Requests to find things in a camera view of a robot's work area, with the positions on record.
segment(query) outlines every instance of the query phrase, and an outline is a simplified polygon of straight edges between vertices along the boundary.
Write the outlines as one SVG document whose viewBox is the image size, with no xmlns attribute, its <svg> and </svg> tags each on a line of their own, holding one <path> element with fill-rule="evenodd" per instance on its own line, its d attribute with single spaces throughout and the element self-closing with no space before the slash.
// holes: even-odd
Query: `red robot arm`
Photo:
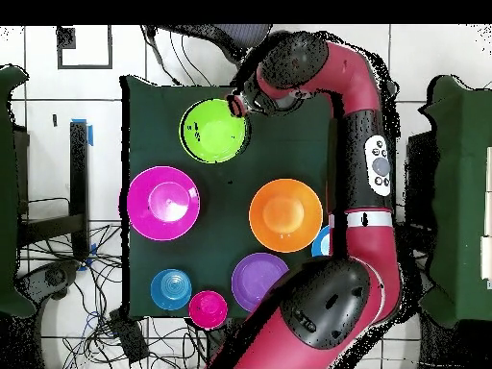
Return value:
<svg viewBox="0 0 492 369">
<path fill-rule="evenodd" d="M 272 111 L 280 101 L 316 93 L 332 105 L 331 93 L 341 96 L 336 188 L 349 257 L 315 258 L 285 275 L 208 369 L 326 369 L 358 335 L 388 318 L 400 299 L 380 94 L 365 58 L 308 33 L 281 42 L 253 80 L 258 91 L 229 98 L 233 113 L 261 105 Z"/>
</svg>

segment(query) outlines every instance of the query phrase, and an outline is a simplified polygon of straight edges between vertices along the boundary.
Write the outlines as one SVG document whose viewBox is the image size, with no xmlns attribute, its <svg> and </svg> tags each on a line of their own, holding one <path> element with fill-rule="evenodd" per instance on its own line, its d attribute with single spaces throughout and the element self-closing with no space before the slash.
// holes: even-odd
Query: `pink bowl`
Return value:
<svg viewBox="0 0 492 369">
<path fill-rule="evenodd" d="M 193 181 L 174 167 L 152 167 L 130 183 L 127 211 L 134 229 L 153 240 L 172 240 L 189 231 L 200 211 Z"/>
<path fill-rule="evenodd" d="M 227 303 L 215 291 L 200 291 L 189 302 L 188 312 L 198 327 L 213 330 L 226 320 Z"/>
</svg>

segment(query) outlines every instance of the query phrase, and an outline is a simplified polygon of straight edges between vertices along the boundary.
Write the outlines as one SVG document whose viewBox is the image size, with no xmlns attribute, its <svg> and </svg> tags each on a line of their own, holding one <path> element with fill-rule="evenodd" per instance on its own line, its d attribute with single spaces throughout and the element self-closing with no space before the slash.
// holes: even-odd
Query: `blue bowl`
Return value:
<svg viewBox="0 0 492 369">
<path fill-rule="evenodd" d="M 313 257 L 330 254 L 330 226 L 323 228 L 312 241 L 311 254 Z"/>
<path fill-rule="evenodd" d="M 152 279 L 150 295 L 162 309 L 172 311 L 183 308 L 191 298 L 191 281 L 181 270 L 162 270 Z"/>
</svg>

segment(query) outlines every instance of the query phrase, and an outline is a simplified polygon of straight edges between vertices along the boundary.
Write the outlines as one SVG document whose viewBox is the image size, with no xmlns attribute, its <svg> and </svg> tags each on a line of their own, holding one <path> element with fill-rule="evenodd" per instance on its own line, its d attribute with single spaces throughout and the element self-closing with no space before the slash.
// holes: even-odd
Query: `purple bowl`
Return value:
<svg viewBox="0 0 492 369">
<path fill-rule="evenodd" d="M 127 211 L 139 234 L 153 240 L 176 239 L 185 234 L 198 217 L 198 189 L 177 168 L 152 167 L 132 180 Z"/>
<path fill-rule="evenodd" d="M 253 311 L 288 266 L 274 255 L 257 253 L 244 258 L 233 272 L 232 289 L 237 303 Z"/>
</svg>

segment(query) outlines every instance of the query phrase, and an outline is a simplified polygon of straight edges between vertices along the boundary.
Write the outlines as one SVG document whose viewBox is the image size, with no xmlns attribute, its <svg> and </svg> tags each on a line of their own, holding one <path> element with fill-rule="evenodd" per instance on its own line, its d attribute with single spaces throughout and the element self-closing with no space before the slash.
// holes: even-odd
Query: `bowl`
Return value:
<svg viewBox="0 0 492 369">
<path fill-rule="evenodd" d="M 224 297 L 215 291 L 200 291 L 189 302 L 188 313 L 198 327 L 213 330 L 226 320 L 227 303 Z"/>
<path fill-rule="evenodd" d="M 181 270 L 162 270 L 152 279 L 150 294 L 158 307 L 169 311 L 180 309 L 191 297 L 191 281 Z"/>
<path fill-rule="evenodd" d="M 253 234 L 263 246 L 275 252 L 297 252 L 318 235 L 323 207 L 306 184 L 279 179 L 257 192 L 250 206 L 249 220 Z"/>
<path fill-rule="evenodd" d="M 208 99 L 191 106 L 180 123 L 184 150 L 204 163 L 218 163 L 241 153 L 249 140 L 248 121 L 234 117 L 228 103 Z"/>
<path fill-rule="evenodd" d="M 153 240 L 172 240 L 185 234 L 200 211 L 195 183 L 169 166 L 149 168 L 131 182 L 127 212 L 133 228 Z"/>
<path fill-rule="evenodd" d="M 237 303 L 253 311 L 288 266 L 274 255 L 252 254 L 240 261 L 233 272 L 232 292 Z"/>
<path fill-rule="evenodd" d="M 330 254 L 330 225 L 323 228 L 315 237 L 311 246 L 311 254 L 314 257 Z"/>
</svg>

